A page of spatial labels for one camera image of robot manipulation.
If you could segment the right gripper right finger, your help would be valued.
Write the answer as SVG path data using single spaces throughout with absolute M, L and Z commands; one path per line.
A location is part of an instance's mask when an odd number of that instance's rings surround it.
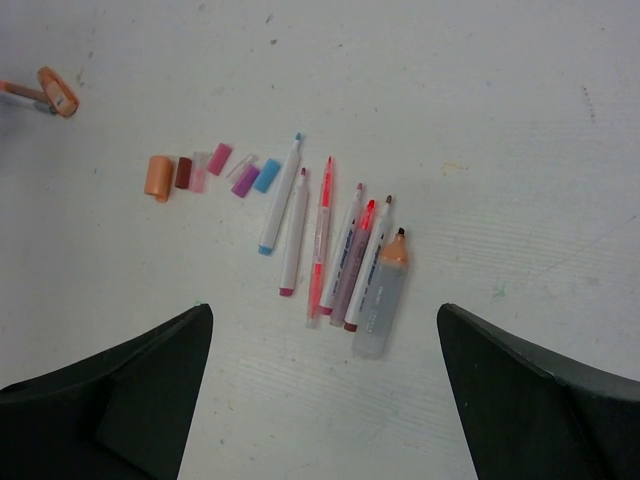
M 639 384 L 526 341 L 455 305 L 441 350 L 480 479 L 636 479 Z

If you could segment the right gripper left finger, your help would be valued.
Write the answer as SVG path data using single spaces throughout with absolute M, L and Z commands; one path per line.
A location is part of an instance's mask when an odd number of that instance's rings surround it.
M 82 361 L 1 391 L 4 479 L 175 479 L 214 316 L 193 307 Z

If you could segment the white dark red pen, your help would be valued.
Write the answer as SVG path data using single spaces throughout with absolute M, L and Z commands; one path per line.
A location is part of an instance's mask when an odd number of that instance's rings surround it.
M 348 332 L 355 332 L 357 330 L 362 305 L 377 268 L 378 257 L 388 237 L 391 225 L 392 203 L 393 196 L 388 195 L 380 207 L 378 216 L 374 220 L 344 319 L 344 329 Z

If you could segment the white purple pen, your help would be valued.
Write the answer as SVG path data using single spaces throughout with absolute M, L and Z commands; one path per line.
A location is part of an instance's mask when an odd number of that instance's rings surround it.
M 289 225 L 279 284 L 279 295 L 282 297 L 291 297 L 296 288 L 308 196 L 307 171 L 305 168 L 302 168 L 297 178 L 293 204 L 289 214 Z

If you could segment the white blue pen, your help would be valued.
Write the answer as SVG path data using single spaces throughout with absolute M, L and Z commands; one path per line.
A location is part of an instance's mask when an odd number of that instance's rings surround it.
M 281 168 L 280 178 L 258 242 L 258 253 L 261 255 L 270 255 L 275 247 L 292 185 L 301 161 L 300 147 L 302 138 L 302 133 L 298 132 L 288 157 Z

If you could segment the mauve barrel red pen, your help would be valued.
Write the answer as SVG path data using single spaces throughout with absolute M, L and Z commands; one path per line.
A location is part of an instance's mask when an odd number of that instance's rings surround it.
M 372 218 L 374 217 L 375 207 L 376 201 L 370 200 L 356 225 L 349 255 L 347 256 L 343 275 L 335 297 L 333 310 L 330 315 L 330 324 L 332 326 L 342 327 L 344 324 L 346 311 L 351 300 L 364 252 L 371 234 L 371 223 Z

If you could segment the orange highlighter cap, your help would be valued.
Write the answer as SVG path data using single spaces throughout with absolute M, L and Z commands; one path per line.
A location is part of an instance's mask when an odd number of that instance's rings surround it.
M 149 158 L 144 193 L 159 203 L 169 199 L 173 178 L 173 162 L 169 157 L 155 155 Z

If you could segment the dark red pen cap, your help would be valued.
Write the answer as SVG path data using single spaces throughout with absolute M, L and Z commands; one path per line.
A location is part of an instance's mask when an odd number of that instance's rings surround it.
M 177 189 L 186 190 L 191 180 L 193 161 L 189 157 L 179 157 L 176 169 L 174 186 Z

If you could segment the purple pen cap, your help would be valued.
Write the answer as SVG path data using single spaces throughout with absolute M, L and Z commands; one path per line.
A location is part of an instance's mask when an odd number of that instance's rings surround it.
M 231 192 L 239 198 L 244 198 L 251 190 L 256 178 L 260 174 L 260 169 L 254 165 L 247 166 L 238 180 L 231 188 Z

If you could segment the translucent pink pen cap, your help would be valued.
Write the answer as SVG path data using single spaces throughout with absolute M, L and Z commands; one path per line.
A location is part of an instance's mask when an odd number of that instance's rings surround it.
M 207 164 L 210 155 L 208 152 L 195 152 L 192 157 L 191 178 L 189 189 L 195 193 L 202 193 L 205 189 Z

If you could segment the clear red pen cap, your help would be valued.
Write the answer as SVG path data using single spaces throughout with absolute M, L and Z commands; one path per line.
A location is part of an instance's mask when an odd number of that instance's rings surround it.
M 256 159 L 257 157 L 254 154 L 248 154 L 247 156 L 245 156 L 229 172 L 229 174 L 227 175 L 227 179 L 232 183 L 237 182 L 241 178 L 245 170 L 250 165 L 252 165 L 256 161 Z

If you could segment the pink capped pen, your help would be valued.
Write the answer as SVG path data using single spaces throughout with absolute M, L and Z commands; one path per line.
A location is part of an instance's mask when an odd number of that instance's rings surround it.
M 355 232 L 355 224 L 362 209 L 363 189 L 363 183 L 359 182 L 354 196 L 345 210 L 340 232 L 335 241 L 335 252 L 330 262 L 326 284 L 320 298 L 319 310 L 321 315 L 330 315 L 332 312 L 346 256 L 349 253 L 351 239 Z

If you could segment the blue pen cap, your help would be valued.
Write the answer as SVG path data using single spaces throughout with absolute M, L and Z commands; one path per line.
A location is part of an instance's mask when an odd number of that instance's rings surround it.
M 256 177 L 253 188 L 258 192 L 266 193 L 279 173 L 280 168 L 281 164 L 279 161 L 268 159 Z

